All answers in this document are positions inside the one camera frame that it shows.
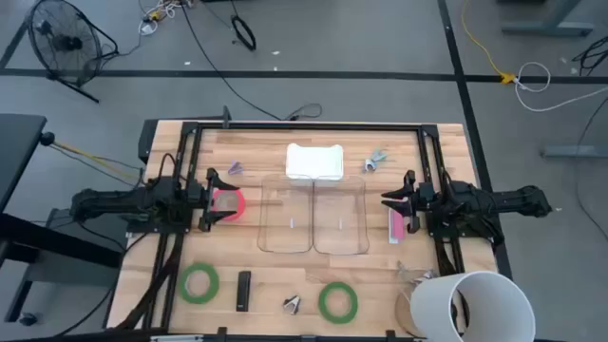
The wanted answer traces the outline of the clear plastic bin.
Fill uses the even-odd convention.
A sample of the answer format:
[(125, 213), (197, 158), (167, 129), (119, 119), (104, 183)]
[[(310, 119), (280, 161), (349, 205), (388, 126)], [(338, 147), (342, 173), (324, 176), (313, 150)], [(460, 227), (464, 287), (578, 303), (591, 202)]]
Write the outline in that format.
[(318, 253), (352, 256), (369, 250), (365, 195), (365, 182), (355, 176), (314, 182), (313, 247)]
[(313, 247), (311, 179), (270, 175), (262, 179), (257, 247), (266, 253), (307, 253)]

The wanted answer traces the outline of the round wooden disc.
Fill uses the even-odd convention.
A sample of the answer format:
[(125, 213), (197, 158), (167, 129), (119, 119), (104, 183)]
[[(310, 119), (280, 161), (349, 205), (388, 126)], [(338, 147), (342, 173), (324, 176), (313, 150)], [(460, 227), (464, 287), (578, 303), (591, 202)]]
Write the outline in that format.
[(397, 295), (394, 304), (395, 320), (405, 333), (414, 337), (421, 337), (422, 334), (415, 326), (410, 312), (411, 294), (412, 291), (410, 290), (402, 290)]

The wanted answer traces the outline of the white cylindrical shade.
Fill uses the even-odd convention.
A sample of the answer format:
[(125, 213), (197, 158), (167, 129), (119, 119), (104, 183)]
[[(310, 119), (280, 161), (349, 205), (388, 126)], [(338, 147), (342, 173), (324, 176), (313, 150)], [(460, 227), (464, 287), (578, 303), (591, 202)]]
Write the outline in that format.
[[(460, 333), (451, 303), (461, 294), (469, 324)], [(416, 328), (429, 342), (534, 342), (536, 319), (523, 291), (504, 275), (477, 271), (447, 275), (418, 285), (410, 299)]]

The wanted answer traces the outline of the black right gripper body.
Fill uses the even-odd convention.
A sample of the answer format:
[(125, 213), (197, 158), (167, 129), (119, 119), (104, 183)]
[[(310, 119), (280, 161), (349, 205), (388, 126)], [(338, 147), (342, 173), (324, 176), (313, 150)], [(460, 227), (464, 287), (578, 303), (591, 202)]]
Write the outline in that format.
[(409, 223), (407, 226), (409, 234), (414, 234), (420, 229), (420, 220), (417, 213), (419, 211), (429, 211), (431, 204), (435, 201), (435, 191), (432, 183), (419, 182), (418, 187), (414, 188), (415, 181), (415, 172), (408, 170), (404, 176), (404, 188), (409, 202)]

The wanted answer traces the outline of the black table end bracket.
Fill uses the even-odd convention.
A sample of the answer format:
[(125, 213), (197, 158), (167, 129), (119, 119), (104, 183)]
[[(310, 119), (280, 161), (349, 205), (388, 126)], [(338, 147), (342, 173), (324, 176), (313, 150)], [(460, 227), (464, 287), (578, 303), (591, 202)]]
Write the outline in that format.
[(148, 163), (152, 144), (156, 135), (158, 120), (145, 120), (138, 141), (138, 158), (144, 163)]

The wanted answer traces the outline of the white plastic tray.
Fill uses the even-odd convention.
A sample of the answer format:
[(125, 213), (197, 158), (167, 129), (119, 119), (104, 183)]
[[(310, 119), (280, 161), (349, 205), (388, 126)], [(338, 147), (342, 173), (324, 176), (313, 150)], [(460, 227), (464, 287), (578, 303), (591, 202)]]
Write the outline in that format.
[(344, 177), (344, 150), (339, 144), (305, 147), (290, 143), (285, 166), (285, 174), (290, 179), (339, 181)]

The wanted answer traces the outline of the pink stapler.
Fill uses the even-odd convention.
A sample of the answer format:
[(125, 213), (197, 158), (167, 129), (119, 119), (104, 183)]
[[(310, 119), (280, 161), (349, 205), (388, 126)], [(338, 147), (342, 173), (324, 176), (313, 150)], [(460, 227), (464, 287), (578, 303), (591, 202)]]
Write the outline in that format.
[(397, 244), (404, 240), (404, 218), (395, 210), (389, 209), (389, 243)]

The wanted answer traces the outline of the black stapler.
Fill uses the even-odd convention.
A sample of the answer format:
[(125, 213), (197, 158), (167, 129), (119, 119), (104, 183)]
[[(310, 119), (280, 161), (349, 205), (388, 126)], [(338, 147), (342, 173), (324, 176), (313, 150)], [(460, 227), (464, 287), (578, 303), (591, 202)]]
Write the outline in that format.
[(249, 309), (250, 286), (252, 273), (250, 271), (240, 271), (237, 277), (237, 312), (247, 312)]

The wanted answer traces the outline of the black desk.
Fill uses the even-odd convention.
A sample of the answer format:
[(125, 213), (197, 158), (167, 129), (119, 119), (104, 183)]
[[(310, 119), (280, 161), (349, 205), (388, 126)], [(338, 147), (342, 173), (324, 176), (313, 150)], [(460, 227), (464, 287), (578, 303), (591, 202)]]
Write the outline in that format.
[(49, 229), (5, 212), (47, 119), (36, 115), (0, 114), (0, 268), (6, 260), (36, 264), (43, 252), (109, 268), (118, 268), (125, 246), (126, 224), (114, 216), (99, 217), (82, 229), (65, 222)]

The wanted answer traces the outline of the clear plastic wrapper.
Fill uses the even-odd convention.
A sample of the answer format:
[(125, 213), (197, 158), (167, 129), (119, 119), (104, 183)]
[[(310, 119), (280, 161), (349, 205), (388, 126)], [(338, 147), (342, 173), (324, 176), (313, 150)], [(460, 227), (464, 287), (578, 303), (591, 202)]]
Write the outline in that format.
[(397, 262), (397, 277), (403, 283), (414, 287), (422, 282), (438, 277), (438, 273), (430, 269), (410, 269), (403, 262)]

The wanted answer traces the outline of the pink tape roll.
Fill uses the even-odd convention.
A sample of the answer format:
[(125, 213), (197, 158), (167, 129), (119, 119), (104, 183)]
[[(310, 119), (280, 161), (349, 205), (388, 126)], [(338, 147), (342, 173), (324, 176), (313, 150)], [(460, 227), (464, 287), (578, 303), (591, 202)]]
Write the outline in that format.
[(227, 221), (238, 220), (244, 213), (246, 203), (240, 190), (216, 190), (213, 195), (213, 210), (217, 212), (232, 212), (224, 218)]

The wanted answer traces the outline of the black aluminium table frame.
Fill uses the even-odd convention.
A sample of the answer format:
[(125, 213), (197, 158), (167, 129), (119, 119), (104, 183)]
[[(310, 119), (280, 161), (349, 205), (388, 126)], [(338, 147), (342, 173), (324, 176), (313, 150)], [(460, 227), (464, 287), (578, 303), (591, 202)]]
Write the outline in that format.
[[(364, 177), (366, 221), (370, 248), (365, 254), (334, 256), (311, 249), (307, 253), (277, 254), (257, 247), (262, 179), (285, 170), (290, 143), (303, 146), (339, 144), (344, 150), (345, 172), (357, 176), (363, 160), (375, 149), (384, 148), (388, 158), (375, 172)], [(435, 245), (426, 233), (408, 237), (403, 243), (388, 241), (388, 210), (381, 203), (384, 192), (398, 188), (408, 170), (423, 172), (418, 138), (409, 123), (234, 123), (227, 129), (210, 128), (201, 138), (198, 167), (224, 171), (230, 162), (244, 165), (240, 176), (223, 180), (238, 186), (245, 199), (244, 214), (222, 223), (210, 232), (189, 234), (180, 263), (212, 265), (219, 275), (218, 294), (206, 304), (177, 299), (169, 329), (173, 333), (320, 335), (378, 337), (387, 332), (402, 335), (394, 304), (401, 283), (397, 262), (410, 269), (429, 269), (437, 264)], [(238, 273), (252, 273), (249, 309), (236, 311)], [(358, 312), (347, 324), (325, 320), (317, 308), (321, 290), (331, 282), (349, 284), (358, 296)], [(283, 309), (283, 301), (299, 295), (296, 315)], [(327, 299), (332, 314), (350, 309), (348, 296), (332, 292)]]

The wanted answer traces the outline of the grey floor bar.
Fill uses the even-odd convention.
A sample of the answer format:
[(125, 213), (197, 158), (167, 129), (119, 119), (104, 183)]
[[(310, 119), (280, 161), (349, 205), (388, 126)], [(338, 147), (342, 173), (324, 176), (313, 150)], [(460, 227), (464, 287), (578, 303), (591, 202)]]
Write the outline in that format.
[(548, 145), (541, 150), (544, 158), (599, 158), (608, 159), (608, 146)]

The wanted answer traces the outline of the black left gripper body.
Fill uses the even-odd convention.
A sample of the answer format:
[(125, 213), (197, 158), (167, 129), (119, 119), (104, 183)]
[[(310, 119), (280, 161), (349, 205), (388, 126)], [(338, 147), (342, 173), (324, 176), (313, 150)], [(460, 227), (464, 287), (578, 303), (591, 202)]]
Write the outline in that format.
[(215, 175), (216, 169), (213, 167), (208, 168), (205, 176), (206, 184), (201, 184), (197, 181), (194, 170), (191, 170), (187, 176), (188, 202), (192, 208), (203, 211), (199, 219), (199, 229), (204, 233), (208, 233), (212, 225), (208, 219), (208, 214), (213, 199), (213, 180)]

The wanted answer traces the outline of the green tape roll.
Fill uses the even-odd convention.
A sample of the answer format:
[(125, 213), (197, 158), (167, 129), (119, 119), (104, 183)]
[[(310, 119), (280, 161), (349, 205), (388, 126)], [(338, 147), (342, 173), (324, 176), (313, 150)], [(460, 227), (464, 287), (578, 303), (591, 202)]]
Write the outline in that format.
[[(189, 278), (194, 273), (205, 273), (209, 279), (207, 291), (204, 294), (192, 294), (189, 290)], [(219, 291), (219, 274), (212, 265), (193, 263), (183, 270), (178, 280), (180, 297), (190, 304), (205, 304), (215, 298)]]
[[(344, 292), (350, 301), (350, 309), (343, 315), (331, 313), (327, 304), (328, 296), (335, 291)], [(355, 290), (347, 283), (335, 281), (328, 283), (319, 293), (317, 308), (321, 316), (333, 324), (347, 324), (354, 320), (358, 312), (358, 296)]]

